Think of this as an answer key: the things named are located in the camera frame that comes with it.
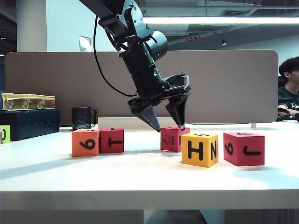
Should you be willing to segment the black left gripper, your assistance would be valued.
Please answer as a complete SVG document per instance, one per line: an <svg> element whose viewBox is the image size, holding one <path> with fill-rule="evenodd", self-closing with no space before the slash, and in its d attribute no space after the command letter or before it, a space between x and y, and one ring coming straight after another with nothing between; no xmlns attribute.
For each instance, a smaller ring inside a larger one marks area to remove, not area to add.
<svg viewBox="0 0 299 224"><path fill-rule="evenodd" d="M165 106L177 126L185 130L185 105L190 95L191 86L181 85L163 89L162 93L150 98L136 97L128 101L131 112L140 120L148 124L156 131L160 131L160 124L153 107L160 104L163 100L169 103Z"/></svg>

